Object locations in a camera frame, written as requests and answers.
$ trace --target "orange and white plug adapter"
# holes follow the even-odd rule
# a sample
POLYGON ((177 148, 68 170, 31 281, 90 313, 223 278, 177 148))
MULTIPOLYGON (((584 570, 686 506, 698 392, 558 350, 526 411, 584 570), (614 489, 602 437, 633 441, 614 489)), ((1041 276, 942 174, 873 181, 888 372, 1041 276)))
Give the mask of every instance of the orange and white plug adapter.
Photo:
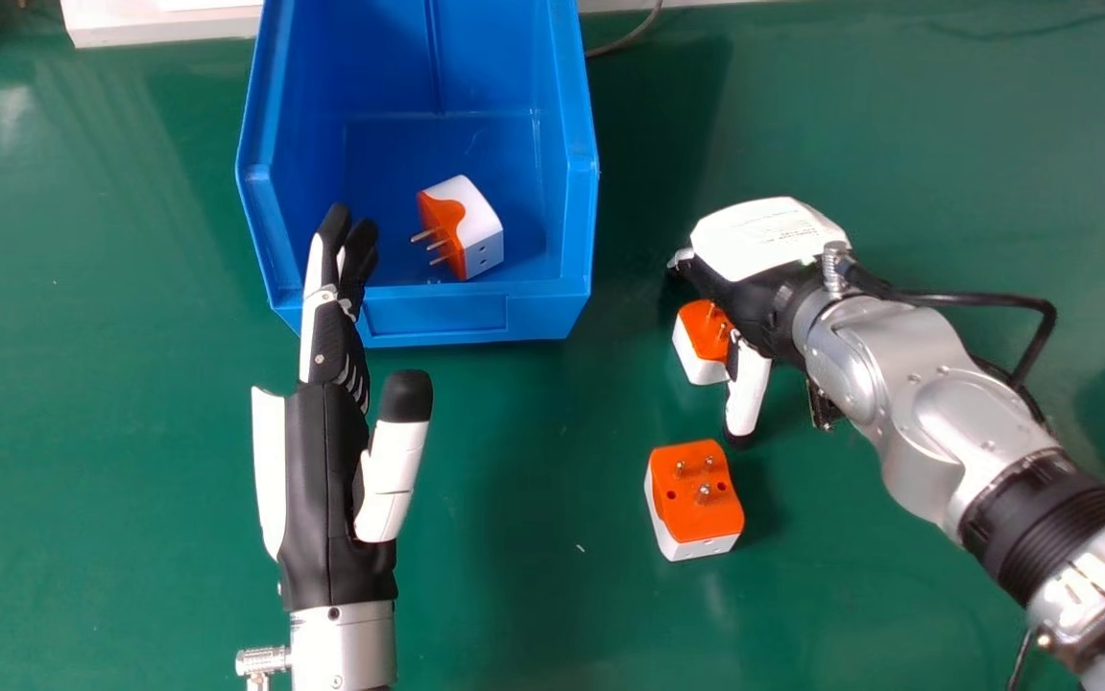
POLYGON ((411 241, 429 240, 429 252, 438 252, 429 265, 449 262, 459 280, 471 280, 504 261, 501 219, 467 176, 433 185, 418 200, 424 230, 411 241))
POLYGON ((688 381, 697 385, 727 380, 727 345, 732 323, 714 302, 693 301, 680 307, 671 344, 688 381))
POLYGON ((722 555, 744 531, 744 506, 714 439, 650 452, 645 504, 659 551, 670 562, 722 555))

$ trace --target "robotic hand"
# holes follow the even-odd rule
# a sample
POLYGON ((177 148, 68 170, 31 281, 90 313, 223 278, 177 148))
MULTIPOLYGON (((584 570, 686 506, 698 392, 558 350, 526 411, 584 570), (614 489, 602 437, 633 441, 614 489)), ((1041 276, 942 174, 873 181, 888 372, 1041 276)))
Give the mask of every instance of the robotic hand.
POLYGON ((898 292, 854 261, 838 224, 790 198, 702 219, 670 272, 733 324, 728 440, 753 440, 771 364, 798 367, 815 427, 850 419, 894 500, 974 555, 1025 608, 1028 637, 1105 691, 1105 485, 1075 467, 1022 387, 1055 324, 1051 303, 898 292), (1006 374, 970 357, 933 310, 947 303, 1031 307, 1043 324, 1006 374))
POLYGON ((433 385, 387 377, 369 443, 369 369, 355 328, 377 266, 377 227, 341 205, 312 239, 292 397, 253 389, 262 540, 280 565, 290 646, 236 655, 250 690, 292 672, 293 691, 387 688, 396 678, 394 537, 420 469, 433 385))

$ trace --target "blue bin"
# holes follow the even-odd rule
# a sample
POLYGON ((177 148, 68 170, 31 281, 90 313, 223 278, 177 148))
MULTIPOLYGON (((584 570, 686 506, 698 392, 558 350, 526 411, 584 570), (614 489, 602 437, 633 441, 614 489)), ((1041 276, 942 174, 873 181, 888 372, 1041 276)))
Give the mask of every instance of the blue bin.
POLYGON ((564 338, 590 296, 599 154, 575 0, 267 0, 236 160, 271 306, 301 324, 336 200, 380 227, 366 346, 564 338), (463 174, 505 261, 428 265, 415 193, 463 174))

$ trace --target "green table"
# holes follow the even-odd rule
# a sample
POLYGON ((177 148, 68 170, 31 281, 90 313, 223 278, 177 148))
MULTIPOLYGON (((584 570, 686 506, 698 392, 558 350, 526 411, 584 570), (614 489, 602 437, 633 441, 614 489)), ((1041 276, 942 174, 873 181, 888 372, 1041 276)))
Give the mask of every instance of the green table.
MULTIPOLYGON (((249 388, 288 389, 231 166, 251 45, 75 53, 0 3, 0 690, 238 690, 285 640, 249 388)), ((999 688, 1021 637, 856 433, 772 377, 733 454, 734 554, 659 556, 650 448, 717 436, 677 371, 662 262, 694 220, 792 193, 908 287, 1046 294, 1031 384, 1105 475, 1105 4, 671 12, 590 66, 596 293, 564 343, 377 352, 438 406, 401 542, 402 688, 999 688)), ((603 40, 633 18, 588 19, 603 40)), ((956 312, 1012 363, 1032 318, 956 312)), ((1035 657, 1027 688, 1071 688, 1035 657)))

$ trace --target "gray cable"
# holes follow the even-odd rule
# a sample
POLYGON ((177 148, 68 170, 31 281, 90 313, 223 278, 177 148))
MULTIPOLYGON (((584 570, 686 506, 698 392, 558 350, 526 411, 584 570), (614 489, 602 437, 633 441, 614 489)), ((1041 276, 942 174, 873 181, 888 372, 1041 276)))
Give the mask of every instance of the gray cable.
POLYGON ((619 39, 613 40, 611 43, 606 45, 600 45, 600 48, 592 48, 587 51, 587 57, 598 57, 600 55, 606 55, 609 53, 614 53, 621 48, 628 48, 635 40, 641 39, 641 35, 649 31, 649 28, 654 24, 654 19, 662 14, 662 1, 654 0, 654 8, 650 8, 650 13, 641 21, 634 30, 628 32, 625 35, 619 36, 619 39))

